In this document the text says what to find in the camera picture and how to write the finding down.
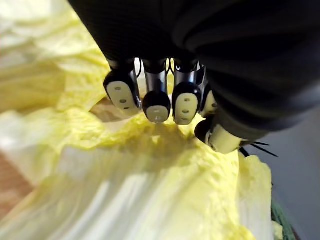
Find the robot finger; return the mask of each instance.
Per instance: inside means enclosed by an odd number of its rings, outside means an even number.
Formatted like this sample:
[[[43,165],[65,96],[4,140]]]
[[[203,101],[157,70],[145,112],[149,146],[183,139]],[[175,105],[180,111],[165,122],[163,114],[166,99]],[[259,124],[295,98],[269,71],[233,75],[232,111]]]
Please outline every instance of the robot finger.
[[[188,125],[201,105],[201,89],[197,85],[197,60],[174,60],[174,89],[172,93],[173,120]]]
[[[108,60],[111,72],[103,82],[111,102],[127,116],[137,114],[142,108],[134,61]]]

